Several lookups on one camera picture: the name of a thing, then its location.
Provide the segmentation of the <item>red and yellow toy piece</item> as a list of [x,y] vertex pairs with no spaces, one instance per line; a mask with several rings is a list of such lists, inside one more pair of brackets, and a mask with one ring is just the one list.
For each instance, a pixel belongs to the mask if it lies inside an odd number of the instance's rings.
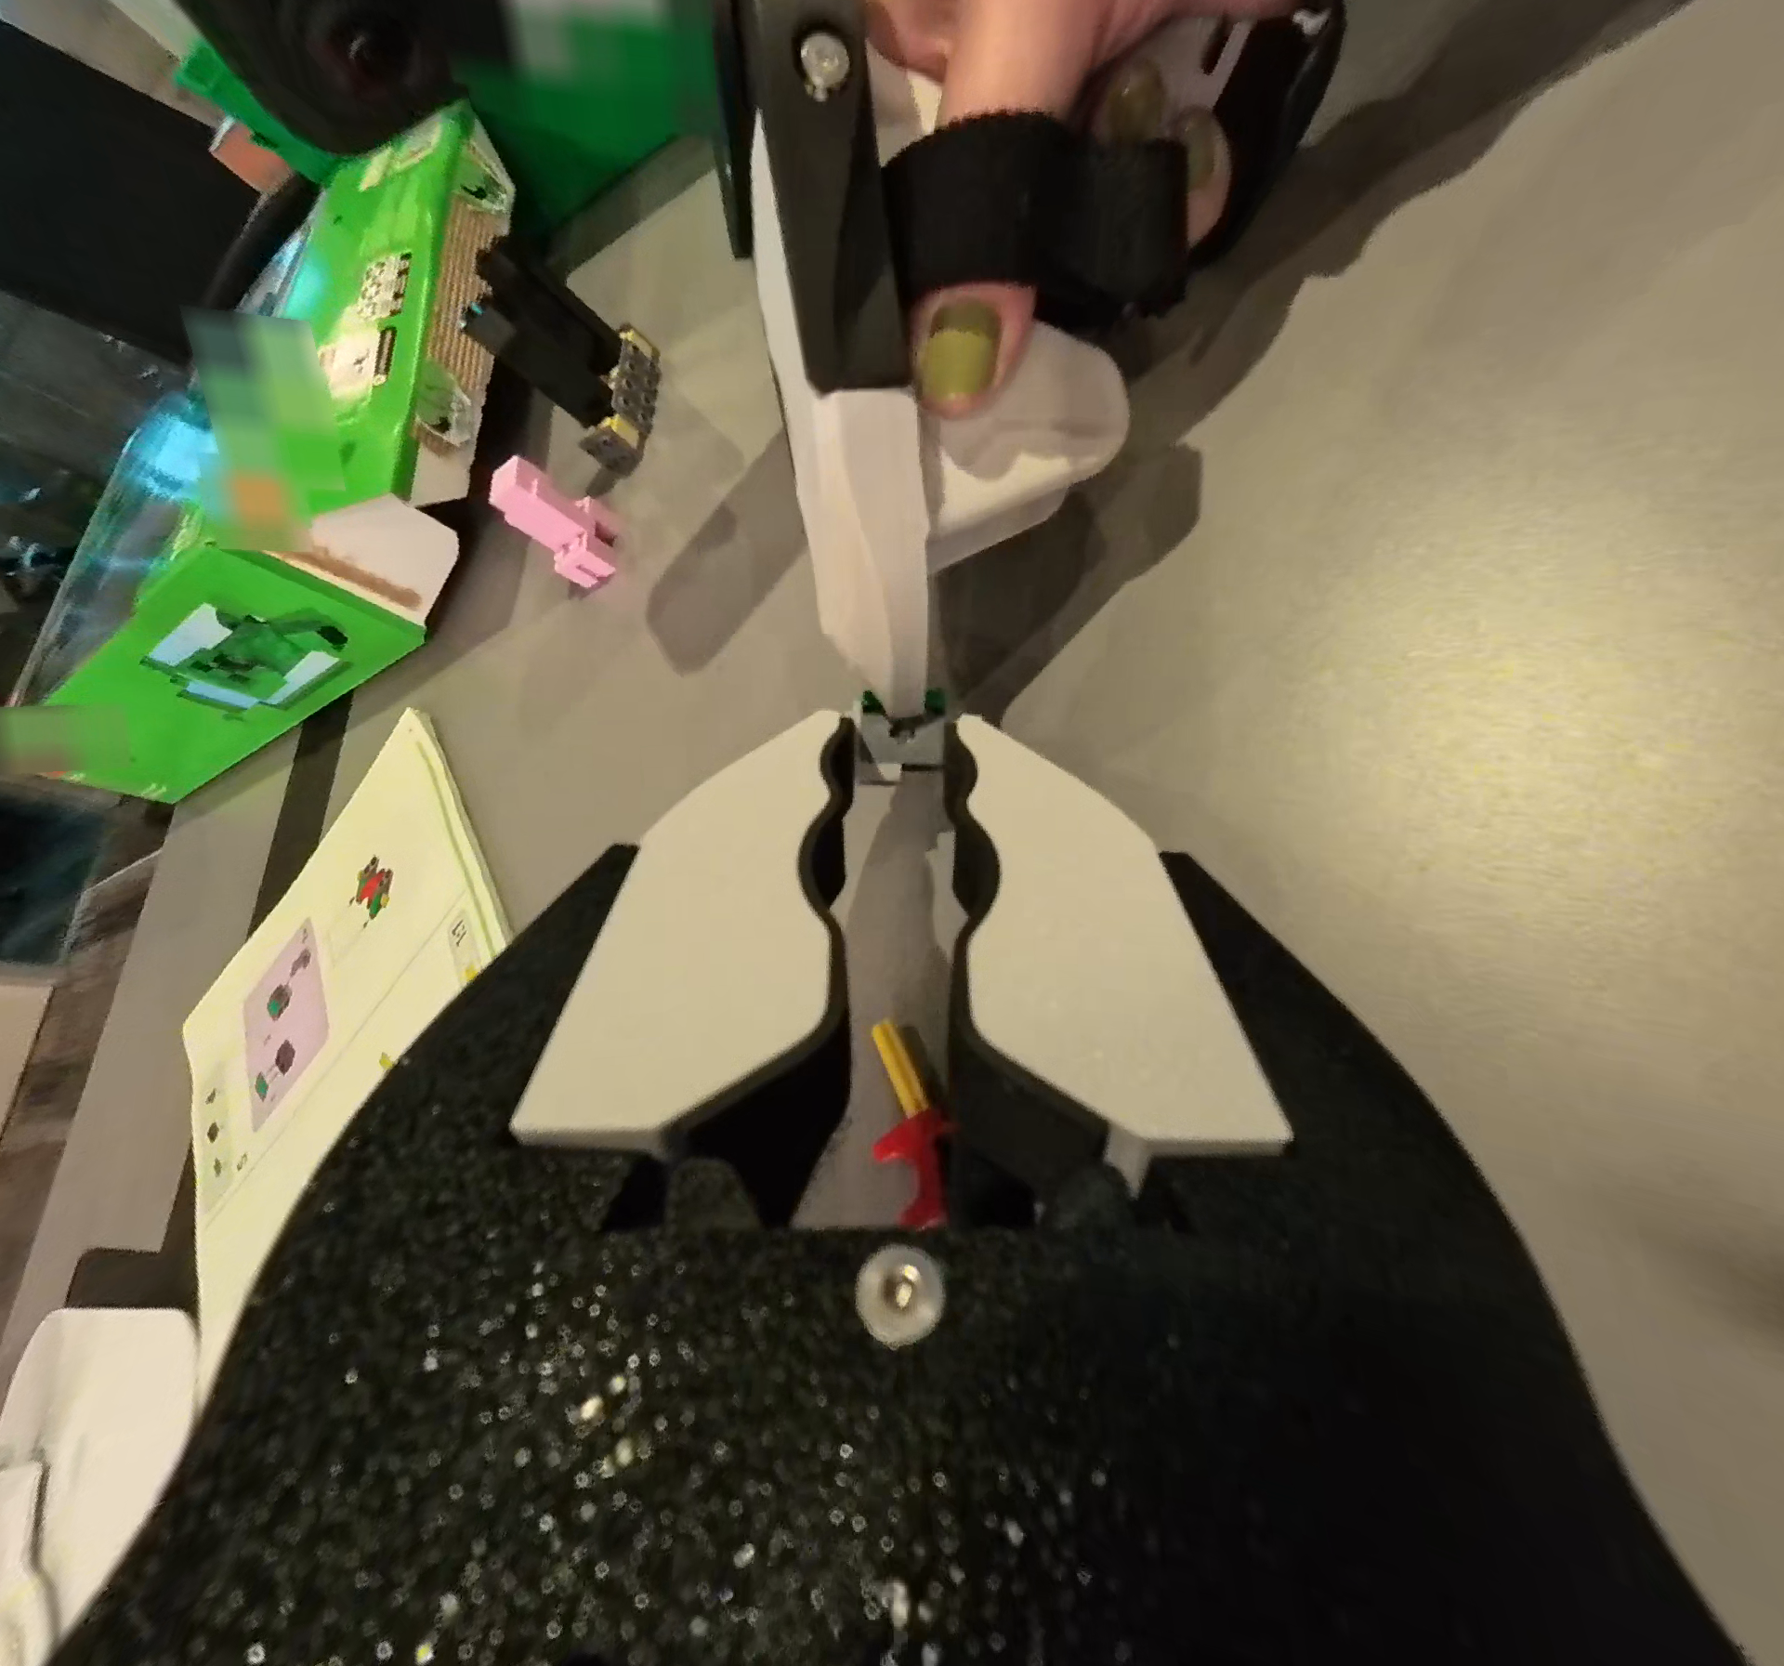
[[873,1163],[908,1175],[910,1190],[900,1211],[900,1227],[906,1233],[935,1233],[948,1225],[952,1123],[931,1099],[904,1030],[885,1020],[873,1026],[871,1040],[900,1111],[894,1124],[875,1142]]

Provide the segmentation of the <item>black and tan brick build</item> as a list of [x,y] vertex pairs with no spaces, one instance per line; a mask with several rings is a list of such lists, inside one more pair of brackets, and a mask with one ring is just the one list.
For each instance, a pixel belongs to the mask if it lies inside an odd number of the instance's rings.
[[657,346],[601,319],[514,235],[479,252],[477,277],[466,339],[585,429],[582,449],[603,472],[638,472],[661,397]]

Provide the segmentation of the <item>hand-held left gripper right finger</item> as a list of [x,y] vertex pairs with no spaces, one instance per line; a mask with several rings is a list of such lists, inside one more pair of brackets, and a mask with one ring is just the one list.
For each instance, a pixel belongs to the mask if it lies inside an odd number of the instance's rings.
[[1292,1128],[1153,839],[985,719],[948,731],[948,1078],[991,1165],[1273,1157]]

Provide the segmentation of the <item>green toy set box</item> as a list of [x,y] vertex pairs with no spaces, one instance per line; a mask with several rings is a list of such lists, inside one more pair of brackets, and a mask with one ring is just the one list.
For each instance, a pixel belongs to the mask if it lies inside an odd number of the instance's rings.
[[468,103],[267,204],[18,680],[31,762],[182,802],[427,644],[495,366],[466,321],[514,204]]

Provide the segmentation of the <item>building instruction booklet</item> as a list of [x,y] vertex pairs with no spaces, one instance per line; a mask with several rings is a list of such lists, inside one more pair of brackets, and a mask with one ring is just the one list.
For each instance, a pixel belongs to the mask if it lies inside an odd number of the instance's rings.
[[201,1393],[344,1128],[508,941],[435,729],[408,711],[182,1030]]

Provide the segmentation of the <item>grey brick with cross hole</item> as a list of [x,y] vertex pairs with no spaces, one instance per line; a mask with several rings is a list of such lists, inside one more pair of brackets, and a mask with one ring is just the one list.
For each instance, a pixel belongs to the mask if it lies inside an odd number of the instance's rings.
[[941,775],[946,763],[948,713],[925,711],[892,719],[867,706],[856,713],[858,779],[869,787],[898,787],[910,777]]

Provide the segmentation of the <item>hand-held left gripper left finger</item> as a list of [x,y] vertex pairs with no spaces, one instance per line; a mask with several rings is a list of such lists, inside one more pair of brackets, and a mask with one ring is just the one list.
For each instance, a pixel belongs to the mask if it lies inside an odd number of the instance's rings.
[[856,763],[854,719],[815,713],[645,833],[510,1121],[520,1144],[663,1155],[842,1020]]

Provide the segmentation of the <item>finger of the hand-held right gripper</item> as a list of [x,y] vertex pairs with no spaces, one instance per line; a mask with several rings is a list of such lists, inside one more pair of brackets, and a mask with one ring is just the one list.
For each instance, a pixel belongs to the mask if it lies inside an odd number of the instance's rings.
[[765,140],[751,146],[751,229],[819,624],[887,717],[917,719],[925,711],[931,646],[919,408],[908,385],[815,391]]

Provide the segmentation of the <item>pink toy pig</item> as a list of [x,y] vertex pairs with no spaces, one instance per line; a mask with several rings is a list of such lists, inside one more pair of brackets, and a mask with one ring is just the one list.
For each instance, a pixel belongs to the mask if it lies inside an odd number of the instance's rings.
[[553,570],[568,584],[597,592],[620,568],[620,520],[599,499],[574,499],[551,476],[510,457],[489,482],[489,503],[502,522],[545,549]]

